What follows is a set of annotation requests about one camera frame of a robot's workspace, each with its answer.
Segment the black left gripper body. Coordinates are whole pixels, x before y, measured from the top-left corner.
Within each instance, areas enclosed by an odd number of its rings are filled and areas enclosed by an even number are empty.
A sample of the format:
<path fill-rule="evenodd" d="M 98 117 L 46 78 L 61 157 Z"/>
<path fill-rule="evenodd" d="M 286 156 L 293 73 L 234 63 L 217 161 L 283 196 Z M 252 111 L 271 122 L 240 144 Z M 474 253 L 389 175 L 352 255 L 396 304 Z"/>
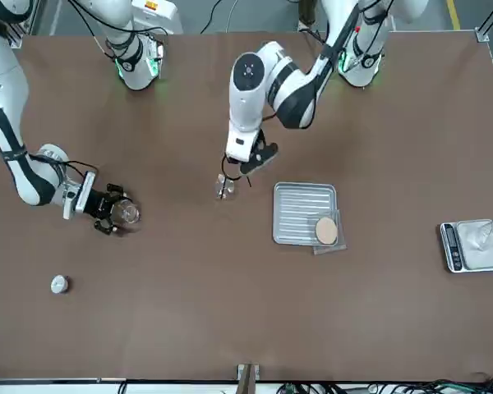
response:
<path fill-rule="evenodd" d="M 258 132 L 258 135 L 256 137 L 256 141 L 252 146 L 252 150 L 251 150 L 251 157 L 252 158 L 257 158 L 257 153 L 258 153 L 260 147 L 262 147 L 264 144 L 270 144 L 270 143 L 268 143 L 266 141 L 265 133 L 262 129 L 260 129 Z"/>

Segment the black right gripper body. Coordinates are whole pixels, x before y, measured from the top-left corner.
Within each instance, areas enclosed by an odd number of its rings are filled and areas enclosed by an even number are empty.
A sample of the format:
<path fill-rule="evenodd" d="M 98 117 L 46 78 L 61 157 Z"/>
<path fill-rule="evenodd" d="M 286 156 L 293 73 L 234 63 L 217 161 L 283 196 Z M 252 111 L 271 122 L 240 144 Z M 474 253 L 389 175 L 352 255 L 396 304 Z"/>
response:
<path fill-rule="evenodd" d="M 85 213 L 92 218 L 104 220 L 110 215 L 114 200 L 113 194 L 92 190 L 86 201 Z"/>

